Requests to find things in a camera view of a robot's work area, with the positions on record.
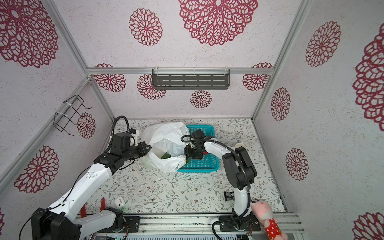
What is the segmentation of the teal plastic basket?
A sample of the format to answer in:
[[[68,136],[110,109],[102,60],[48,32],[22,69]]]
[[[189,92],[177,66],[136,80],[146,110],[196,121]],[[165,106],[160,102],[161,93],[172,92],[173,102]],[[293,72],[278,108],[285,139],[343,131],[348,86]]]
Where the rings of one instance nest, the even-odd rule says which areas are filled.
[[[206,136],[215,137],[215,129],[211,125],[187,125],[190,133],[196,130],[202,130]],[[203,154],[201,160],[190,159],[178,172],[180,173],[211,173],[220,168],[220,160],[212,154]]]

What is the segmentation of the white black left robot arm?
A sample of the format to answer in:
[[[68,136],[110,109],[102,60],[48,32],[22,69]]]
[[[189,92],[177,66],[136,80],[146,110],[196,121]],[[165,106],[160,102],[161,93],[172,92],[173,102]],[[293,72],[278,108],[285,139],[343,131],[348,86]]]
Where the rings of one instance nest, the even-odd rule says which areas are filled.
[[[72,188],[47,209],[38,208],[28,219],[34,240],[81,240],[104,229],[121,232],[127,224],[121,210],[106,208],[84,218],[77,215],[93,193],[126,161],[146,156],[151,146],[138,141],[139,132],[128,128],[123,133],[111,131],[107,149],[83,170]]]

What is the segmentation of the grey wall shelf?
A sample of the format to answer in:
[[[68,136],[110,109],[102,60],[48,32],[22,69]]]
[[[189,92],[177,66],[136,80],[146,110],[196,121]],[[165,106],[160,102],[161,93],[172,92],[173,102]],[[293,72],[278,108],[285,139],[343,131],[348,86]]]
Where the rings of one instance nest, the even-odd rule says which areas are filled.
[[[152,84],[156,90],[227,90],[231,71],[161,71],[152,70]]]

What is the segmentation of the white plastic bag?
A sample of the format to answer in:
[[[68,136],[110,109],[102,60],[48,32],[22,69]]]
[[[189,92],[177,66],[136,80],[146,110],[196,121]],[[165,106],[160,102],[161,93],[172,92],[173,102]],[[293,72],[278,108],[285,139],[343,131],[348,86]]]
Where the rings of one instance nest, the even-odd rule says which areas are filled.
[[[163,173],[177,172],[187,163],[184,155],[187,143],[182,142],[181,138],[189,134],[189,129],[181,122],[168,122],[145,128],[141,140],[151,145],[152,149],[142,158],[143,166]],[[161,156],[165,153],[172,157],[162,160]]]

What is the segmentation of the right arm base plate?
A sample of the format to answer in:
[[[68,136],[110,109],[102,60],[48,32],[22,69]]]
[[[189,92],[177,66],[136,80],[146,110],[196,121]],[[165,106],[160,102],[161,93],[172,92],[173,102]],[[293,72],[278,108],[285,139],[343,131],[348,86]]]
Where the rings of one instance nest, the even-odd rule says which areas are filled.
[[[221,232],[259,232],[260,230],[261,225],[253,214],[240,220],[220,223]]]

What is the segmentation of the lime green fruit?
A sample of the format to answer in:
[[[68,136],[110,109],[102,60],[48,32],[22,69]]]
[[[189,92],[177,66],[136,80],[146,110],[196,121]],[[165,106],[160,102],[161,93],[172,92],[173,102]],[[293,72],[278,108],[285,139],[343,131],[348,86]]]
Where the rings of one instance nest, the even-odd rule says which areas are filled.
[[[165,153],[164,155],[161,156],[161,159],[164,160],[164,159],[169,159],[171,158],[172,156],[168,153]]]

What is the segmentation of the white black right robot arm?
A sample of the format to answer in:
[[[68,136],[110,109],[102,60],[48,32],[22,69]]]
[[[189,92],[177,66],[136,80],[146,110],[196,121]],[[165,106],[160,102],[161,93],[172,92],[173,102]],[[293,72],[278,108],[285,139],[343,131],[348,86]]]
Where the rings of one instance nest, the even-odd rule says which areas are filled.
[[[187,159],[200,160],[206,152],[223,161],[228,182],[234,188],[233,220],[242,224],[251,214],[250,190],[257,176],[247,148],[243,144],[229,147],[201,130],[182,136],[181,141],[187,144],[184,150]]]

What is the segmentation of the white cup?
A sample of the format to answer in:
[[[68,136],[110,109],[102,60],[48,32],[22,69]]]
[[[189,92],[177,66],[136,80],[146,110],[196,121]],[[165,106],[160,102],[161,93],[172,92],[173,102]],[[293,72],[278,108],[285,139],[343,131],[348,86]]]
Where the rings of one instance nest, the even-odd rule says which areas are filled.
[[[235,144],[235,149],[238,149],[238,148],[244,148],[244,149],[248,149],[247,146],[243,143],[237,143]]]

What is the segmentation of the red handled tool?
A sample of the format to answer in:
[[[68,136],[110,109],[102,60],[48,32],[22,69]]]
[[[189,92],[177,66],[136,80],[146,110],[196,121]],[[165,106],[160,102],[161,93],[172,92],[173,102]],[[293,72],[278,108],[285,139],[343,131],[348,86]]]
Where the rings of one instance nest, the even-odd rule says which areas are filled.
[[[86,202],[82,206],[82,208],[81,208],[81,210],[79,212],[80,218],[85,218],[87,216],[90,216],[90,215],[93,215],[95,213],[101,212],[101,211],[103,211],[105,209],[106,209],[106,200],[105,200],[104,197],[101,198],[100,203],[96,204],[96,206],[94,207],[93,210],[91,210],[91,207],[89,206],[89,203]]]

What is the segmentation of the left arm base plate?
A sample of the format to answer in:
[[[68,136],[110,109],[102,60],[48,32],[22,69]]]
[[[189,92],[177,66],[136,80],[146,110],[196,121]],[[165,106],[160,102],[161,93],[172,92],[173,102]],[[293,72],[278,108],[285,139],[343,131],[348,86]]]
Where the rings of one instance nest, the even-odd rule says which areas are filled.
[[[100,233],[137,233],[139,231],[140,220],[141,218],[136,216],[124,217],[123,226],[121,228],[110,227],[100,231]]]

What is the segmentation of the white small adapter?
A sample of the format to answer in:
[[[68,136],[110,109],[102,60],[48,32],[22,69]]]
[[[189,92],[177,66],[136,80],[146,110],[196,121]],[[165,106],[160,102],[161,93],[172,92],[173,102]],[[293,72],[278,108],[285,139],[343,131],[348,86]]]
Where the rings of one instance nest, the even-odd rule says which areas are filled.
[[[118,209],[123,208],[125,206],[126,202],[123,197],[117,197],[115,199],[115,205]]]

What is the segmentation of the small black packet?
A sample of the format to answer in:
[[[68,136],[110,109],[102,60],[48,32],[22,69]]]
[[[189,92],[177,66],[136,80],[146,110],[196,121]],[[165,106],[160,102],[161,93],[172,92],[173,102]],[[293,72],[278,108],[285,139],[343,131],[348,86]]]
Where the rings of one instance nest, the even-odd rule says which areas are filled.
[[[235,200],[235,192],[224,192],[225,201],[234,201]]]

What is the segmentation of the pink plush toy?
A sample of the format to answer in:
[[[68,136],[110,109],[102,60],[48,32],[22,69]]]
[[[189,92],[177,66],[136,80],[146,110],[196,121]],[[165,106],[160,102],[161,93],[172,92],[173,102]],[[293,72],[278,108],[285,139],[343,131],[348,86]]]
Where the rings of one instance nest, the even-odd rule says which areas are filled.
[[[279,228],[278,221],[274,218],[273,211],[268,203],[260,201],[251,203],[251,209],[259,223],[264,227],[269,240],[289,239],[288,235]]]

